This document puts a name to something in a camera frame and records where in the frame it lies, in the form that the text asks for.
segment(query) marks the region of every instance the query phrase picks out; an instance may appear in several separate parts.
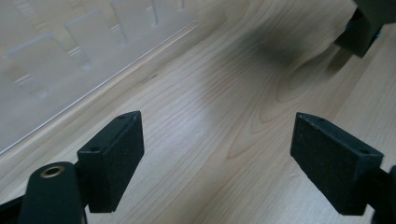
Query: screw hole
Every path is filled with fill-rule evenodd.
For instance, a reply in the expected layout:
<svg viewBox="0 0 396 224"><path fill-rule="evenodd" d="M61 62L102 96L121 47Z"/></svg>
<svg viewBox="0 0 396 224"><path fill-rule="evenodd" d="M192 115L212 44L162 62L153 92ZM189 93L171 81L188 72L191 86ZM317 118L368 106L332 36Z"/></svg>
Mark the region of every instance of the screw hole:
<svg viewBox="0 0 396 224"><path fill-rule="evenodd" d="M63 171L64 171L64 167L62 167L62 166L52 166L50 168L47 168L43 172L41 172L40 175L43 178L51 178L56 175L59 175Z"/></svg>
<svg viewBox="0 0 396 224"><path fill-rule="evenodd" d="M360 152L363 154L370 154L370 151L367 149L361 149Z"/></svg>

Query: wood grain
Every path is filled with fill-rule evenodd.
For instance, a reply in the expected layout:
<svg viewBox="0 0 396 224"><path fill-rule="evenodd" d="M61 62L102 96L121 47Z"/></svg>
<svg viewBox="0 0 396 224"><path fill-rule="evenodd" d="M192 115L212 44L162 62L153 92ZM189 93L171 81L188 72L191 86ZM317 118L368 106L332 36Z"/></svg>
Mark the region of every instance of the wood grain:
<svg viewBox="0 0 396 224"><path fill-rule="evenodd" d="M342 217L290 156L297 111L326 118L396 163L396 30L363 58L332 44L345 0L201 0L198 27L0 157L1 203L34 169L118 114L143 114L146 154L117 212L90 223L369 223Z"/></svg>

